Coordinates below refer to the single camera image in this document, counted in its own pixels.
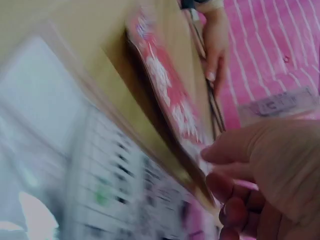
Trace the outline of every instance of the pink striped fabric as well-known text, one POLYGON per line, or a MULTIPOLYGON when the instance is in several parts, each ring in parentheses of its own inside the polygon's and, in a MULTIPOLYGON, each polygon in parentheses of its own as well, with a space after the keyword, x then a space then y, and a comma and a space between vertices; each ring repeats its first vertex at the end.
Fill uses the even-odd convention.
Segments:
POLYGON ((237 105, 300 86, 318 92, 319 0, 224 0, 224 4, 230 21, 230 61, 220 102, 227 129, 240 127, 237 105))

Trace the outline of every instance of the fingernail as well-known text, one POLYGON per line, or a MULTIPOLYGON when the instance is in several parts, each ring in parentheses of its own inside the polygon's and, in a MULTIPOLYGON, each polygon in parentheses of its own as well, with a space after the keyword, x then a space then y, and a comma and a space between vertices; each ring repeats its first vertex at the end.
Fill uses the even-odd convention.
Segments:
POLYGON ((216 75, 211 71, 209 72, 209 74, 206 76, 206 78, 211 81, 214 82, 216 80, 216 75))

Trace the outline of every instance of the red and white package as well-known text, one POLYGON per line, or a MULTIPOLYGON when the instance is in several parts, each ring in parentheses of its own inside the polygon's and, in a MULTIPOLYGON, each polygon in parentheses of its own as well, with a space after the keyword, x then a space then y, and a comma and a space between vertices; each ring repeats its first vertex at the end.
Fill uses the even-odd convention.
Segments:
POLYGON ((127 22, 128 38, 143 61, 157 103, 171 131, 183 149, 196 160, 206 145, 200 115, 157 35, 149 9, 141 7, 127 22))

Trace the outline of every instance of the hand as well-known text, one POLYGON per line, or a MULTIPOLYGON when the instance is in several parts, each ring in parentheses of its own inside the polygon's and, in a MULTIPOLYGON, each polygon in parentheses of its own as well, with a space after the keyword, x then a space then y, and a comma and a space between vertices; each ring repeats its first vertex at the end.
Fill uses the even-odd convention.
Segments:
POLYGON ((203 29, 206 53, 206 78, 213 82, 218 93, 226 79, 229 55, 229 24, 223 7, 205 14, 207 22, 203 29))
POLYGON ((201 155, 216 164, 207 184, 224 203, 221 240, 320 239, 319 121, 276 119, 227 131, 201 155))

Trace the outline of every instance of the paper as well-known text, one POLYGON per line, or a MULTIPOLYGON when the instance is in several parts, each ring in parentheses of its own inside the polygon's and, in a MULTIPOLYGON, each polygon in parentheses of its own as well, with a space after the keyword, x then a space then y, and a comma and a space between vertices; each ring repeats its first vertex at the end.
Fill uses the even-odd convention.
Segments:
POLYGON ((244 127, 266 118, 303 114, 317 107, 319 97, 307 86, 238 106, 237 110, 244 127))
POLYGON ((52 147, 67 154, 84 96, 47 44, 34 36, 0 76, 0 101, 52 147))

